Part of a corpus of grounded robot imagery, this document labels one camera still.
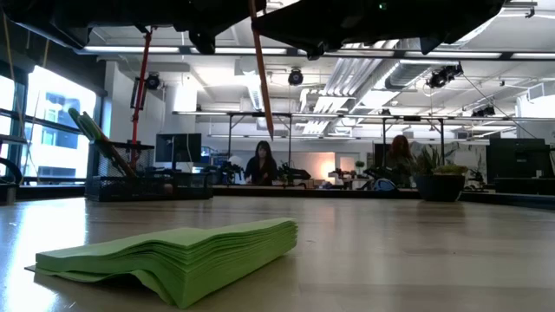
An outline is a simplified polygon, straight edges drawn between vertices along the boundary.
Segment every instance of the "woman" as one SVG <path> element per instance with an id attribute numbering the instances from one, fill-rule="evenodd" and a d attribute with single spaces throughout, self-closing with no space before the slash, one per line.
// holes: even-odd
<path id="1" fill-rule="evenodd" d="M 246 166 L 246 182 L 253 185 L 271 185 L 277 177 L 278 165 L 271 156 L 270 144 L 266 141 L 258 142 L 254 157 Z"/>
<path id="2" fill-rule="evenodd" d="M 397 173 L 395 183 L 398 187 L 411 187 L 410 176 L 415 159 L 410 153 L 410 145 L 404 135 L 397 135 L 389 149 L 386 166 Z"/>

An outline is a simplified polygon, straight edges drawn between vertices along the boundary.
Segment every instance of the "dark hair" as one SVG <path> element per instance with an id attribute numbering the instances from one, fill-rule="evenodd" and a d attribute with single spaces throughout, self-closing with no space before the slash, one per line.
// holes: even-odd
<path id="1" fill-rule="evenodd" d="M 260 142 L 258 142 L 257 150 L 254 151 L 254 157 L 255 157 L 257 160 L 260 160 L 260 157 L 258 156 L 258 150 L 259 150 L 261 147 L 266 151 L 266 159 L 274 160 L 274 158 L 271 156 L 270 143 L 268 143 L 267 141 L 260 141 Z"/>
<path id="2" fill-rule="evenodd" d="M 412 159 L 413 155 L 410 153 L 410 145 L 408 144 L 407 137 L 404 135 L 397 135 L 393 139 L 393 143 L 391 143 L 389 154 L 394 159 L 399 157 Z"/>

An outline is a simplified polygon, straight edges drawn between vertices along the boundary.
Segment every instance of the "red hair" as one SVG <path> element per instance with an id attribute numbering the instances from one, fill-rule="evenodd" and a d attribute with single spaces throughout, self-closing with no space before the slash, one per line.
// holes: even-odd
<path id="1" fill-rule="evenodd" d="M 399 157 L 404 157 L 407 159 L 412 159 L 413 155 L 410 153 L 410 146 L 408 140 L 404 135 L 397 135 L 391 143 L 391 148 L 389 153 L 392 158 L 396 159 Z"/>

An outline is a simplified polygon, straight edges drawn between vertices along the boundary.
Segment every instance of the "green paper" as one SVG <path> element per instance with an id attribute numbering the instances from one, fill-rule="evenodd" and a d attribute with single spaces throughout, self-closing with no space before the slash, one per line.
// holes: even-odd
<path id="1" fill-rule="evenodd" d="M 162 300 L 186 308 L 282 256 L 297 224 L 278 218 L 218 229 L 183 228 L 36 254 L 36 273 L 95 283 L 136 276 Z"/>

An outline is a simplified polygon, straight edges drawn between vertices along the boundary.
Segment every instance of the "stack of paper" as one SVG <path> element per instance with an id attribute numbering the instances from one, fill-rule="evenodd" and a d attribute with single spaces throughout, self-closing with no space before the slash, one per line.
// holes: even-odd
<path id="1" fill-rule="evenodd" d="M 279 218 L 202 230 L 184 228 L 36 254 L 30 270 L 78 282 L 136 276 L 186 308 L 280 257 L 297 244 L 297 224 Z"/>

